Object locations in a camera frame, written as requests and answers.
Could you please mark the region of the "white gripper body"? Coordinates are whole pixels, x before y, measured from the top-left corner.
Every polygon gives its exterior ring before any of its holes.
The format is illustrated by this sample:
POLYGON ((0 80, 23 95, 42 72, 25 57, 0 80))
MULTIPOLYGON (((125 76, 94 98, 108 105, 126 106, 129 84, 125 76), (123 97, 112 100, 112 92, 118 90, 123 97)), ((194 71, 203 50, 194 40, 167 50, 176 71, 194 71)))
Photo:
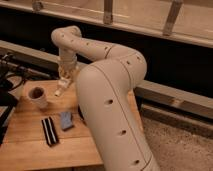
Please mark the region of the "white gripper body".
POLYGON ((59 50, 59 76, 74 80, 78 73, 77 56, 74 51, 59 50))

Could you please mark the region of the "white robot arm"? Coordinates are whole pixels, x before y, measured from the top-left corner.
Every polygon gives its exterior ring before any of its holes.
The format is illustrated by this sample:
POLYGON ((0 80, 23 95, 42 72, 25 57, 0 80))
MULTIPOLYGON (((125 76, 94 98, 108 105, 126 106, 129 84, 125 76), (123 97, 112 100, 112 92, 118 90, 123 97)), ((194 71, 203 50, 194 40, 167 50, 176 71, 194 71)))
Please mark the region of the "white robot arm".
POLYGON ((91 61, 78 74, 78 104, 106 171, 160 171, 127 100, 147 72, 144 56, 120 44, 86 39, 76 26, 51 33, 63 55, 91 61))

